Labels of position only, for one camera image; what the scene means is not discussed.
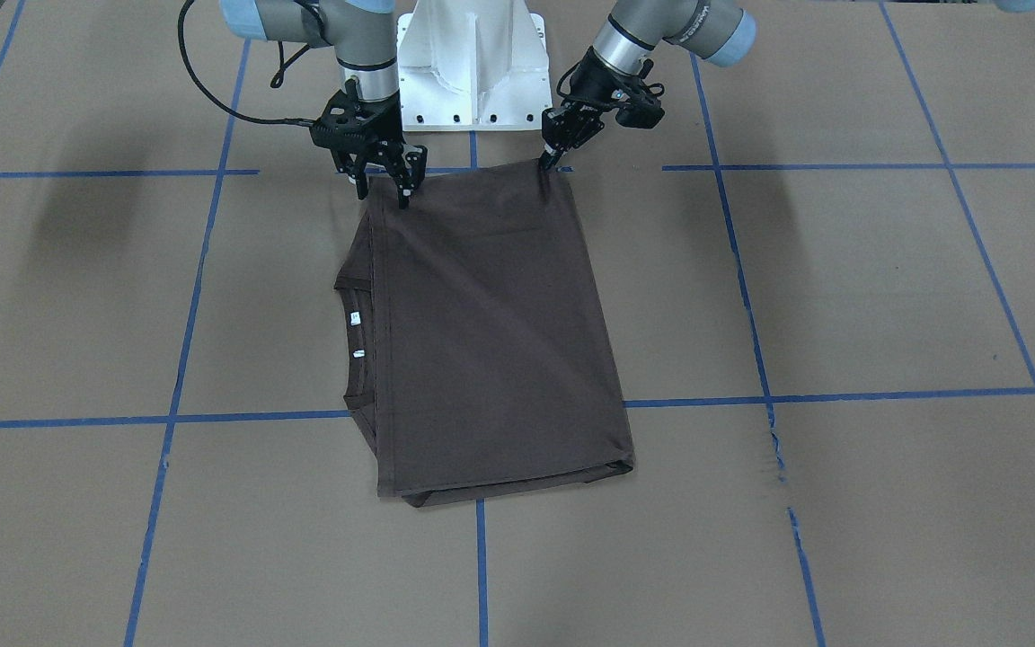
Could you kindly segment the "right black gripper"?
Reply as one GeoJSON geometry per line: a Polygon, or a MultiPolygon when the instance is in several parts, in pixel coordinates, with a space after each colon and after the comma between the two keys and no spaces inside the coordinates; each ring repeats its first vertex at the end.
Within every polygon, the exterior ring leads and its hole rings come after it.
{"type": "Polygon", "coordinates": [[[398,94],[362,102],[353,87],[338,90],[313,122],[310,139],[330,151],[358,200],[368,197],[369,164],[381,165],[394,181],[400,209],[408,208],[411,195],[426,180],[428,148],[405,143],[398,94]]]}

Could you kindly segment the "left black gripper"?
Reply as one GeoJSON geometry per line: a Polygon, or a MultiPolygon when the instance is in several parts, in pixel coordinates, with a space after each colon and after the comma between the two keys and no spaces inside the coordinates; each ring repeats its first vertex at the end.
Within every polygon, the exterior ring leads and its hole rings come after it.
{"type": "Polygon", "coordinates": [[[559,78],[560,106],[546,108],[541,118],[544,151],[539,167],[551,171],[572,148],[575,136],[593,136],[603,127],[603,116],[615,111],[616,79],[640,77],[609,65],[594,49],[587,50],[567,73],[559,78]]]}

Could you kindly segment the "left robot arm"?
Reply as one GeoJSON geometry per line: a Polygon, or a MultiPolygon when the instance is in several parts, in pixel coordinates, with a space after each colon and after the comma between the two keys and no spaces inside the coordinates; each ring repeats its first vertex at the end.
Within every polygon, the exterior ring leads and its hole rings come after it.
{"type": "Polygon", "coordinates": [[[756,18],[734,1],[617,1],[586,53],[554,87],[560,102],[541,118],[544,171],[603,130],[607,113],[621,127],[653,129],[664,118],[661,83],[650,84],[650,55],[661,42],[719,68],[747,56],[756,18]]]}

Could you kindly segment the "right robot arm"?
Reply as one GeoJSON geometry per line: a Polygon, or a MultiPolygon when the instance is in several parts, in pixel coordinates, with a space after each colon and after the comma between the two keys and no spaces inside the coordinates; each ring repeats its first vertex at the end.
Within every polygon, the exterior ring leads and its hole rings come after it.
{"type": "Polygon", "coordinates": [[[403,134],[397,23],[392,1],[221,1],[227,29],[243,40],[299,42],[333,50],[341,90],[319,118],[280,119],[303,127],[328,150],[358,199],[369,193],[368,167],[394,182],[400,208],[426,177],[427,148],[403,134]]]}

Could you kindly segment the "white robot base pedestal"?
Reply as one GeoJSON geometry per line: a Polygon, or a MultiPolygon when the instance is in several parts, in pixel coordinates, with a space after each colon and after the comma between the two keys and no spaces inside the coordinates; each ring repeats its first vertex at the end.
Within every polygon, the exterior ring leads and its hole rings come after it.
{"type": "Polygon", "coordinates": [[[406,133],[537,131],[552,106],[544,18],[525,1],[419,1],[397,65],[406,133]]]}

